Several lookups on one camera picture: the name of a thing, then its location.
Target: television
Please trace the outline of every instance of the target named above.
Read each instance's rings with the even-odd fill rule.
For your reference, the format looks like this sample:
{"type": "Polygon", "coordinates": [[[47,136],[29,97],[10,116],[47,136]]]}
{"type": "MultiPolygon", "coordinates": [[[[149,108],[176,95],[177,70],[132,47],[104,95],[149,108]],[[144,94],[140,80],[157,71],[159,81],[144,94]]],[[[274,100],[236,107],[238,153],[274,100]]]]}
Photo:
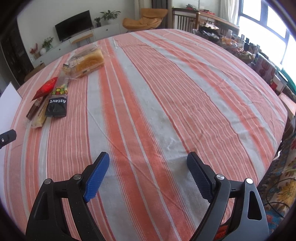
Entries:
{"type": "Polygon", "coordinates": [[[55,26],[60,41],[91,27],[92,22],[89,10],[70,17],[55,26]]]}

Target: blue gripper pad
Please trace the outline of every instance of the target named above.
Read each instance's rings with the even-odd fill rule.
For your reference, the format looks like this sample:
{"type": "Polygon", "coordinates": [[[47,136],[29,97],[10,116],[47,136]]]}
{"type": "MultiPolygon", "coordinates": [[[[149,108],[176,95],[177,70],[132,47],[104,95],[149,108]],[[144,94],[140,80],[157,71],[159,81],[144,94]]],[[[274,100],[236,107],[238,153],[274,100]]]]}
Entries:
{"type": "Polygon", "coordinates": [[[207,199],[209,203],[212,203],[214,198],[212,184],[209,178],[206,176],[205,172],[202,170],[200,164],[191,153],[189,153],[187,156],[187,166],[202,197],[204,199],[207,199]]]}
{"type": "Polygon", "coordinates": [[[92,174],[90,175],[85,185],[85,193],[83,195],[83,199],[85,202],[89,202],[92,198],[96,196],[96,193],[109,167],[109,162],[110,162],[109,154],[106,153],[101,158],[96,168],[93,170],[92,174]]]}

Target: floral fabric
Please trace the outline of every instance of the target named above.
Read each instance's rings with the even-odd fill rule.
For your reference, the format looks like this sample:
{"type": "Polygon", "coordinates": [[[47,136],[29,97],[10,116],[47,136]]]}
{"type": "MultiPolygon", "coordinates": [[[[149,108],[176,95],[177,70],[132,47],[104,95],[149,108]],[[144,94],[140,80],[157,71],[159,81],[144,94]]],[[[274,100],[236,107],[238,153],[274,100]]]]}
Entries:
{"type": "Polygon", "coordinates": [[[280,157],[271,163],[258,191],[272,233],[296,198],[296,133],[283,143],[280,157]]]}

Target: striped tablecloth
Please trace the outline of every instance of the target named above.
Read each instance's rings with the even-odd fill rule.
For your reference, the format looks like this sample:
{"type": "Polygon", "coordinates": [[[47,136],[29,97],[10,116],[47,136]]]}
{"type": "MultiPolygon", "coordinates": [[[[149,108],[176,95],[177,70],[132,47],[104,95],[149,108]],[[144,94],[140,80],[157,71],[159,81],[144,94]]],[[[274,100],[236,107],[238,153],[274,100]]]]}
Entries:
{"type": "Polygon", "coordinates": [[[69,83],[65,118],[31,129],[25,116],[37,89],[75,51],[19,89],[2,202],[25,231],[44,179],[69,179],[106,151],[110,167],[89,203],[106,240],[187,241],[209,205],[187,169],[188,152],[228,179],[251,177],[257,184],[278,148],[287,111],[251,68],[190,33],[142,31],[95,44],[106,64],[69,83]]]}

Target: orange armchair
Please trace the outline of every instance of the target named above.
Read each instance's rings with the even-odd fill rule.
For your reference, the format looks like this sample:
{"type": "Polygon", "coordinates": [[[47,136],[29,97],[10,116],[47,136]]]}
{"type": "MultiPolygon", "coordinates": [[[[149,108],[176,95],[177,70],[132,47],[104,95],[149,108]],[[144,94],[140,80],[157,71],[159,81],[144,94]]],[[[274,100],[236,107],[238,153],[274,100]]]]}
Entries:
{"type": "Polygon", "coordinates": [[[167,9],[141,8],[142,18],[140,20],[125,18],[122,21],[122,26],[131,32],[155,29],[167,14],[167,9]]]}

